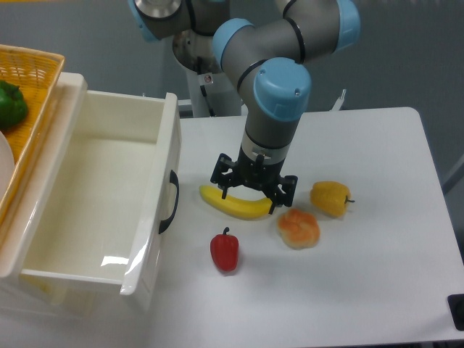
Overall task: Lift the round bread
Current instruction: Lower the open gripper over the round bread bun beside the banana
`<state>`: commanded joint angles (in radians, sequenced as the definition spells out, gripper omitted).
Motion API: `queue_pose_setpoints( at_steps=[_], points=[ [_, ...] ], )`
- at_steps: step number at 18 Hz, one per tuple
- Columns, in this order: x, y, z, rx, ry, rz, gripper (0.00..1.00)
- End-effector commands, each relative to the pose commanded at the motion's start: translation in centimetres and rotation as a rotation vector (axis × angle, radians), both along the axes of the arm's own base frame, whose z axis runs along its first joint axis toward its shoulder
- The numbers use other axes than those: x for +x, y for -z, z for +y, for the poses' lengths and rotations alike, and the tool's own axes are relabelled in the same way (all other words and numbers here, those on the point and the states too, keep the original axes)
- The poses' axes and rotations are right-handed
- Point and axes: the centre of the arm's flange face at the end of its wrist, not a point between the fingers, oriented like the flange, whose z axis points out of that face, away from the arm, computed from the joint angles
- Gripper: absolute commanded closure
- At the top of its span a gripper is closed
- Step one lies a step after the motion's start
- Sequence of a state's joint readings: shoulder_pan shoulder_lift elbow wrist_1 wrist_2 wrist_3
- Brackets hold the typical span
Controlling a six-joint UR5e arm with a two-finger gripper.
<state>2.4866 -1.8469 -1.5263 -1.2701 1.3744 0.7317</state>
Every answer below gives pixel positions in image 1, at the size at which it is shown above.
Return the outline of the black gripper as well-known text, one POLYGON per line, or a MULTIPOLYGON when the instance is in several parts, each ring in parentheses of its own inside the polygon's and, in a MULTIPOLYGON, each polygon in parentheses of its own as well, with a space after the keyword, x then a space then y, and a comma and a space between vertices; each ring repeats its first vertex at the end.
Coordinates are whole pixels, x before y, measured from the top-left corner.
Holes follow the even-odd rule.
POLYGON ((298 177, 281 177, 281 169, 286 159, 286 147, 267 149, 253 142, 243 142, 239 156, 234 162, 227 154, 221 153, 215 164, 210 181, 222 191, 225 199, 229 188, 240 185, 265 191, 271 200, 269 215, 276 207, 291 207, 297 188, 298 177))

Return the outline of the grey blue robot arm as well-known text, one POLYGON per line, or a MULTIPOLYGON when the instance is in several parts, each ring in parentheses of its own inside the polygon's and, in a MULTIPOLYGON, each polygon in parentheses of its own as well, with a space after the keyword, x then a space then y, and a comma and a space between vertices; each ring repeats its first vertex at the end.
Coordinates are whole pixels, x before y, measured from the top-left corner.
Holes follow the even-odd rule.
POLYGON ((130 1, 143 37, 191 32, 208 38, 217 66, 248 109, 237 160, 221 154, 211 181, 222 192, 245 186, 271 207, 291 206, 294 175, 281 176, 312 81, 305 63, 355 44, 360 14, 352 1, 279 1, 281 19, 262 27, 231 16, 229 1, 130 1))

